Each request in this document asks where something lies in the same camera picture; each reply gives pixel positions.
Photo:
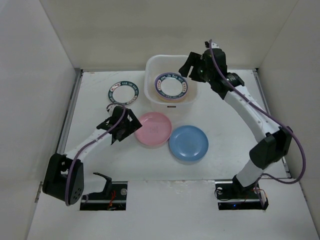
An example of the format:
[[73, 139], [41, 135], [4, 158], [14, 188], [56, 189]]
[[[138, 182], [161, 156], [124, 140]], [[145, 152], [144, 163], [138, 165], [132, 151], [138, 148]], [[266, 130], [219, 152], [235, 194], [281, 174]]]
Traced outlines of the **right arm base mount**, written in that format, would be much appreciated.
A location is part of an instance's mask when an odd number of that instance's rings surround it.
[[236, 191], [231, 180], [215, 181], [214, 196], [220, 211], [265, 211], [269, 206], [267, 194], [259, 185]]

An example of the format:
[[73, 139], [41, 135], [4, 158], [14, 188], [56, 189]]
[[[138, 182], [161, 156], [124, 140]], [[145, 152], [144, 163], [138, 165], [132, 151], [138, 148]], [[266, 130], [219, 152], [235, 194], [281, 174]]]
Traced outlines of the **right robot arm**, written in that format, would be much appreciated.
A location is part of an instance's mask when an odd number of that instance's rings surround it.
[[244, 197], [266, 169], [288, 153], [292, 136], [287, 129], [260, 112], [261, 107], [242, 78], [228, 71], [226, 54], [221, 49], [207, 49], [203, 54], [190, 52], [178, 72], [182, 77], [208, 83], [251, 130], [257, 144], [249, 151], [249, 161], [233, 177], [231, 186], [236, 197]]

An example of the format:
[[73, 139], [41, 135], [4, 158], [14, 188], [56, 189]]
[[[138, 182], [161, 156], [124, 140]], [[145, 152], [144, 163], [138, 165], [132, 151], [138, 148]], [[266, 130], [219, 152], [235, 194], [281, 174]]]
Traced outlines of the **blue plate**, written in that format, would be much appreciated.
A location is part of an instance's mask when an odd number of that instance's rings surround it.
[[207, 135], [193, 125], [179, 126], [173, 130], [169, 138], [171, 153], [182, 163], [195, 164], [208, 152]]

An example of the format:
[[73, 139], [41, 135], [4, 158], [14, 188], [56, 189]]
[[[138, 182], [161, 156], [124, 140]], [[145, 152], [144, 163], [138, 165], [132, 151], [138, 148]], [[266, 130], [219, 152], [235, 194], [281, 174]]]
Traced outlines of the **cream plate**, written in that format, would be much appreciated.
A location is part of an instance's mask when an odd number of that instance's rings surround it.
[[184, 99], [183, 98], [179, 98], [179, 99], [167, 99], [167, 98], [159, 98], [159, 100], [161, 102], [165, 102], [165, 103], [180, 103], [183, 102]]

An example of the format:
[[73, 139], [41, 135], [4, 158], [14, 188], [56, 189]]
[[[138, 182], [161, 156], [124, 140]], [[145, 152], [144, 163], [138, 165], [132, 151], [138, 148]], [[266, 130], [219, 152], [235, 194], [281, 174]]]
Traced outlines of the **pink plate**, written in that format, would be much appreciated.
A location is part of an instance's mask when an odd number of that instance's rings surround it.
[[169, 103], [181, 102], [186, 98], [185, 95], [180, 97], [177, 97], [177, 96], [169, 97], [169, 96], [162, 96], [158, 94], [156, 95], [156, 97], [163, 102], [169, 102]]
[[150, 147], [165, 143], [171, 136], [173, 127], [170, 119], [160, 112], [148, 112], [139, 117], [140, 127], [135, 133], [137, 140]]

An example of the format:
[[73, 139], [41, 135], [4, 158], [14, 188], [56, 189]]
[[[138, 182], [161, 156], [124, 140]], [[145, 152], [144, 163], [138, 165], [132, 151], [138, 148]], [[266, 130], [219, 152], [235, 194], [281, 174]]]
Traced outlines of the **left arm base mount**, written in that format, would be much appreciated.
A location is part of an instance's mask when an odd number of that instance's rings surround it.
[[112, 182], [109, 192], [92, 192], [83, 195], [80, 211], [125, 211], [127, 207], [128, 182]]

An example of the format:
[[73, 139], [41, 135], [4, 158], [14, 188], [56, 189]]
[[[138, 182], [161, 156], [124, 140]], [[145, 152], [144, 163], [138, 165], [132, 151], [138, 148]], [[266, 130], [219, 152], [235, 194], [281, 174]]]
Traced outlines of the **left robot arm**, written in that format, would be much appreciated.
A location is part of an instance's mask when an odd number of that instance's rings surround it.
[[86, 140], [68, 152], [54, 153], [49, 159], [42, 191], [63, 201], [66, 206], [74, 205], [83, 195], [85, 164], [142, 127], [131, 109], [116, 103], [107, 107], [111, 111], [110, 116]]

